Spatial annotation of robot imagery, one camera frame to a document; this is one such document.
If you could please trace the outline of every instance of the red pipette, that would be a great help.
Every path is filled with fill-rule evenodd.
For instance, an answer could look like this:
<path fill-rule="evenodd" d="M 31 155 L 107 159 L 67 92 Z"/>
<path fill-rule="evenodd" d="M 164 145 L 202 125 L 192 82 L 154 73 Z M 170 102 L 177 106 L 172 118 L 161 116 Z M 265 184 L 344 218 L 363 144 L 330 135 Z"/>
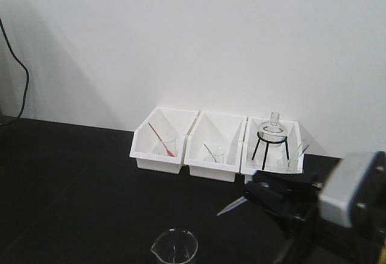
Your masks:
<path fill-rule="evenodd" d="M 169 149 L 168 147 L 165 145 L 165 143 L 162 141 L 161 137 L 159 136 L 159 134 L 156 132 L 156 130 L 154 129 L 154 127 L 150 124 L 150 122 L 148 122 L 148 125 L 151 127 L 151 129 L 154 131 L 154 133 L 156 134 L 156 136 L 158 137 L 159 141 L 162 143 L 163 147 L 166 149 L 166 152 L 168 153 L 169 156 L 171 157 L 176 157 Z"/>

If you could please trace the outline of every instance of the black cable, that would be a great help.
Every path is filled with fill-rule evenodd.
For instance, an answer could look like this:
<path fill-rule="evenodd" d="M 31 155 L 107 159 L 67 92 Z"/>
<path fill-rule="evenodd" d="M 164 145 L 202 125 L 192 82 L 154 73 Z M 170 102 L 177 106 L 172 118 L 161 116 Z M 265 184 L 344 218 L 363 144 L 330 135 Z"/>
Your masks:
<path fill-rule="evenodd" d="M 23 69 L 25 70 L 25 74 L 27 76 L 26 80 L 25 80 L 25 88 L 24 88 L 24 94 L 23 94 L 22 108 L 20 109 L 19 115 L 13 121 L 7 122 L 6 124 L 0 124 L 0 127 L 5 127 L 7 125 L 10 125 L 10 124 L 16 122 L 22 116 L 22 113 L 24 111 L 24 106 L 25 106 L 25 99 L 27 98 L 28 83 L 30 82 L 30 73 L 28 72 L 27 67 L 25 67 L 24 64 L 14 54 L 12 47 L 11 47 L 11 44 L 8 41 L 7 33 L 5 33 L 4 26 L 2 25 L 1 18 L 0 18 L 0 27 L 1 27 L 2 34 L 4 35 L 4 39 L 7 42 L 8 49 L 10 50 L 10 52 L 12 54 L 12 57 L 23 67 Z"/>

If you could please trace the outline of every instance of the white plastic bin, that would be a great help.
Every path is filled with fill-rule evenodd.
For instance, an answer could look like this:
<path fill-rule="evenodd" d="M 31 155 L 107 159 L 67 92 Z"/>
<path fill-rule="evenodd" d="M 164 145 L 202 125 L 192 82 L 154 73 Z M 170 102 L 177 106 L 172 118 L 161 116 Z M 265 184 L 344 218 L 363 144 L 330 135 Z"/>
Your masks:
<path fill-rule="evenodd" d="M 186 144 L 184 164 L 189 165 L 190 174 L 235 181 L 235 174 L 240 171 L 246 120 L 246 116 L 201 112 Z"/>
<path fill-rule="evenodd" d="M 141 169 L 178 174 L 184 158 L 186 138 L 197 116 L 198 111 L 194 110 L 156 107 L 134 132 L 130 157 L 136 158 Z M 175 157 L 168 155 L 148 123 L 162 140 L 175 140 Z"/>
<path fill-rule="evenodd" d="M 241 159 L 241 174 L 245 175 L 245 182 L 252 179 L 252 175 L 262 169 L 264 160 L 264 153 L 266 143 L 260 141 L 259 148 L 256 152 L 255 159 L 252 161 L 252 155 L 258 142 L 258 127 L 262 122 L 267 121 L 264 118 L 254 118 L 249 116 L 247 122 L 247 129 L 245 131 L 245 140 Z M 288 130 L 288 152 L 289 157 L 299 156 L 299 145 L 302 140 L 300 137 L 299 123 L 296 121 L 282 121 L 280 123 L 287 127 Z M 299 157 L 297 162 L 294 162 L 294 166 L 287 168 L 280 166 L 278 160 L 286 159 L 285 144 L 282 143 L 278 147 L 268 147 L 267 159 L 265 162 L 265 171 L 278 172 L 281 174 L 299 174 L 303 172 L 303 158 L 304 155 Z"/>

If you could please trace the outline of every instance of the screw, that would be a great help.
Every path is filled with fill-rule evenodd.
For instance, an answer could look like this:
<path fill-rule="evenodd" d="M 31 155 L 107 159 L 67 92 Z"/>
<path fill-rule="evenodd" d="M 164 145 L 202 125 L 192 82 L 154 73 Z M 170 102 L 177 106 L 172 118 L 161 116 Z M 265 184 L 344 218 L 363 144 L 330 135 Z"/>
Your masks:
<path fill-rule="evenodd" d="M 366 204 L 365 203 L 358 203 L 356 206 L 362 210 L 366 209 Z"/>
<path fill-rule="evenodd" d="M 377 167 L 376 167 L 376 170 L 377 170 L 378 172 L 385 172 L 385 168 L 384 168 L 383 166 L 377 166 Z"/>
<path fill-rule="evenodd" d="M 320 183 L 316 181 L 315 183 L 312 183 L 314 187 L 316 187 L 318 190 L 321 190 L 323 188 L 323 183 Z"/>
<path fill-rule="evenodd" d="M 260 182 L 259 184 L 261 184 L 263 187 L 270 187 L 270 184 L 268 184 L 264 181 Z"/>
<path fill-rule="evenodd" d="M 304 219 L 302 218 L 301 214 L 295 214 L 295 215 L 294 215 L 294 218 L 295 218 L 296 220 L 299 220 L 299 221 L 304 221 Z"/>

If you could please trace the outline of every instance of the black black table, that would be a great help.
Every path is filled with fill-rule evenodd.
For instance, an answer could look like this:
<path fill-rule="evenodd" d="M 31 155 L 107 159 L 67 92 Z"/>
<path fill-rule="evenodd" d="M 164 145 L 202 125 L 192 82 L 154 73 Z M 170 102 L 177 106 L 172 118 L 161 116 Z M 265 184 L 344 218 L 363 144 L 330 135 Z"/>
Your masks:
<path fill-rule="evenodd" d="M 269 264 L 283 244 L 276 224 L 235 183 L 146 171 L 128 154 L 132 132 L 21 119 L 0 144 L 0 263 L 155 263 L 164 230 L 198 239 L 197 264 Z M 337 159 L 305 157 L 327 175 Z M 308 263 L 346 263 L 317 249 Z"/>

